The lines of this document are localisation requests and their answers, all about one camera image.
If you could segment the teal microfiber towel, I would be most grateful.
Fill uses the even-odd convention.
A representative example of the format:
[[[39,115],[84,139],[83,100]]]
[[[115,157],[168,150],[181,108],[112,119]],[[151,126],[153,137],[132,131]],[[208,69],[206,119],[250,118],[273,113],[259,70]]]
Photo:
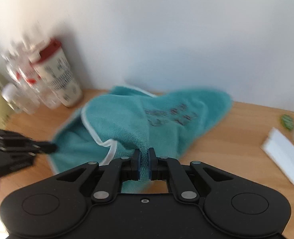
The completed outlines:
[[[76,110],[53,137],[49,159],[58,174],[86,162],[101,165],[141,153],[140,179],[126,181],[124,193],[150,185],[148,149],[159,157],[181,158],[192,143],[215,127],[232,108],[231,97],[211,88],[192,88],[156,96],[116,86]]]

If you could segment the short clear bottle white cap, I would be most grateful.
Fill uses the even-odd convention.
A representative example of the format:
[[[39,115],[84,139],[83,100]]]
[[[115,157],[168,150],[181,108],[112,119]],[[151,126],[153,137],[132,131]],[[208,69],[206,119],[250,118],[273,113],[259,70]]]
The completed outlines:
[[[13,83],[8,83],[2,89],[2,97],[16,112],[23,111],[27,114],[34,114],[37,109],[30,97]]]

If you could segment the cream tumbler red lid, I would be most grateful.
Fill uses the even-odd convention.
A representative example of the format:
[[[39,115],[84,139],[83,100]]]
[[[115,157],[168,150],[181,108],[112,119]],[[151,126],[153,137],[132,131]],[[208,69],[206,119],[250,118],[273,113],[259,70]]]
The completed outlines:
[[[83,98],[82,89],[72,73],[62,43],[58,39],[51,38],[40,44],[29,55],[29,60],[37,74],[64,106],[73,107]]]

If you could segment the clear water bottle red label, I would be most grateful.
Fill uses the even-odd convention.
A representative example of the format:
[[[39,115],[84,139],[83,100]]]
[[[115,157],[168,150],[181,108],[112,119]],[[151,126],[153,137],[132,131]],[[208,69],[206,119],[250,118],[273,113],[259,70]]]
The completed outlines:
[[[61,102],[48,88],[39,74],[30,65],[28,50],[23,42],[11,42],[10,48],[3,52],[6,70],[16,85],[31,99],[37,99],[49,109],[56,109]]]

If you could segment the white folded tissue stack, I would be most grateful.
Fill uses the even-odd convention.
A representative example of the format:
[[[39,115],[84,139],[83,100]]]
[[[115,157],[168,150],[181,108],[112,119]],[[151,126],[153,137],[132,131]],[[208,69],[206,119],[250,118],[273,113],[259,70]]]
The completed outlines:
[[[290,140],[278,129],[272,128],[261,149],[294,185],[294,145]]]

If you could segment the green round tin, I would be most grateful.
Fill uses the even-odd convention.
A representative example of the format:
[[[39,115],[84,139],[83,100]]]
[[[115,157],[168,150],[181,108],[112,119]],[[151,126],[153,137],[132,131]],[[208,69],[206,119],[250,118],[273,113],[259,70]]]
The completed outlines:
[[[294,119],[288,114],[283,114],[280,117],[280,123],[288,131],[292,131],[294,129]]]

